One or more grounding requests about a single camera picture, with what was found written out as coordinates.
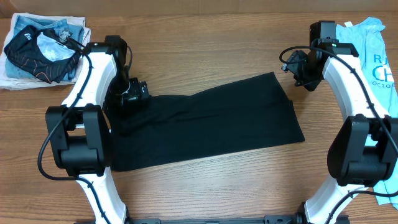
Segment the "black t-shirt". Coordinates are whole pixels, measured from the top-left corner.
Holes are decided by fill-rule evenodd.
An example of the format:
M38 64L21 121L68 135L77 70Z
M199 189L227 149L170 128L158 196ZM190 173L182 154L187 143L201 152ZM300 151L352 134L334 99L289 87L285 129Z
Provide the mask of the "black t-shirt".
M150 96L106 111L111 168L124 172L304 141L273 73L194 95Z

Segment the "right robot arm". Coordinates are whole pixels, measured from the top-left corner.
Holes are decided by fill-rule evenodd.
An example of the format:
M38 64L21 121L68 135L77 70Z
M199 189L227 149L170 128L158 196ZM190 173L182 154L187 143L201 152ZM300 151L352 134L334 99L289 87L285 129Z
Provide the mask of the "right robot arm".
M371 91L354 45L337 39L335 22L312 24L310 44L290 47L290 51L282 70L292 72L295 86L308 91L326 81L344 123L328 150L326 180L289 223L349 223L341 212L357 195L397 196L372 190L379 181L389 179L396 166L397 118Z

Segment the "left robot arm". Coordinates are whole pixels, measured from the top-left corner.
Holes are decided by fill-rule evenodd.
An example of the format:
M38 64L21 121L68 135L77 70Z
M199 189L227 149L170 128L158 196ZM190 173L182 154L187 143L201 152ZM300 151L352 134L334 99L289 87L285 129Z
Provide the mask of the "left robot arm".
M83 73L60 106L47 109L48 136L37 158L47 179L75 181L95 214L94 223L131 223L111 174L114 146L103 111L149 97L146 82L129 78L132 51L118 35L82 46Z

